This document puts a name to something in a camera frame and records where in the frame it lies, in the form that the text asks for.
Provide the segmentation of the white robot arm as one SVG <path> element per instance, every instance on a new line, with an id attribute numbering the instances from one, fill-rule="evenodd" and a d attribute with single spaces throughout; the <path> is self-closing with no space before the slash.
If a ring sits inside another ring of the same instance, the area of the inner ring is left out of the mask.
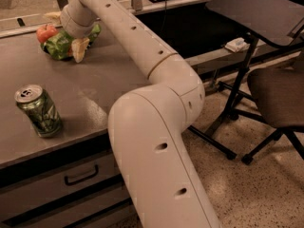
<path id="1" fill-rule="evenodd" d="M 69 0 L 60 22 L 84 38 L 102 20 L 149 85 L 120 97 L 108 115 L 113 154 L 143 228 L 222 228 L 181 134 L 201 113 L 197 72 L 118 0 Z"/>

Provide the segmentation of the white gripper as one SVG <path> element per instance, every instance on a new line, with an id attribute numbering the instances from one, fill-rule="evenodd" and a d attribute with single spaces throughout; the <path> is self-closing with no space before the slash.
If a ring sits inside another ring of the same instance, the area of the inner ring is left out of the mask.
<path id="1" fill-rule="evenodd" d="M 72 41 L 71 50 L 75 62 L 80 63 L 85 57 L 89 44 L 87 36 L 92 31 L 97 16 L 79 0 L 69 0 L 62 12 L 48 12 L 44 17 L 54 25 L 62 24 L 68 35 L 79 38 Z"/>

